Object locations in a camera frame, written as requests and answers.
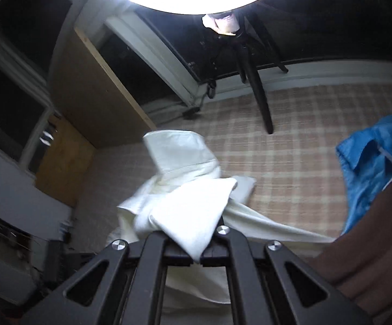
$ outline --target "baseboard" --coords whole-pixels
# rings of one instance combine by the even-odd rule
[[[386,83],[392,84],[392,62],[372,60],[316,61],[287,66],[288,73],[278,68],[259,71],[266,92],[304,88],[318,85]],[[200,86],[198,95],[206,90]],[[231,76],[217,81],[216,96],[206,102],[230,99],[251,94],[248,83],[243,84],[240,76]]]

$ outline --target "wall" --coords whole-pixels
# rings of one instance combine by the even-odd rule
[[[33,178],[0,156],[0,218],[34,236],[59,237],[59,222],[71,209],[42,193]]]

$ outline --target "window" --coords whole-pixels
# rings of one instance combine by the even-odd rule
[[[70,7],[69,0],[2,0],[0,34],[47,74]]]
[[[392,0],[259,0],[246,8],[258,14],[284,62],[392,60]],[[202,16],[174,15],[144,7],[136,13],[195,80],[207,80],[207,61],[216,55],[219,42],[215,32],[203,27]],[[263,53],[253,52],[258,67],[273,66]],[[229,49],[219,54],[217,68],[218,77],[237,73],[236,60]]]
[[[16,161],[44,112],[43,105],[0,71],[0,149]]]
[[[100,48],[100,54],[139,105],[158,99],[181,99],[126,43],[112,34]]]

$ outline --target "plywood board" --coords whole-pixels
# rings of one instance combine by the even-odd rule
[[[35,187],[75,207],[96,149],[67,120],[51,116],[49,122],[56,132],[36,173]]]
[[[56,108],[96,148],[139,142],[155,129],[94,45],[77,29],[68,38],[50,87]]]

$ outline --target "plaid carpet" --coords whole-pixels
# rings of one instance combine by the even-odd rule
[[[206,104],[186,129],[205,137],[224,177],[253,176],[249,207],[274,221],[338,236],[347,215],[335,146],[392,114],[392,85],[316,86],[268,94],[275,132],[267,135],[253,95]],[[99,151],[75,210],[73,246],[104,247],[117,226],[116,205],[155,173],[143,144]]]

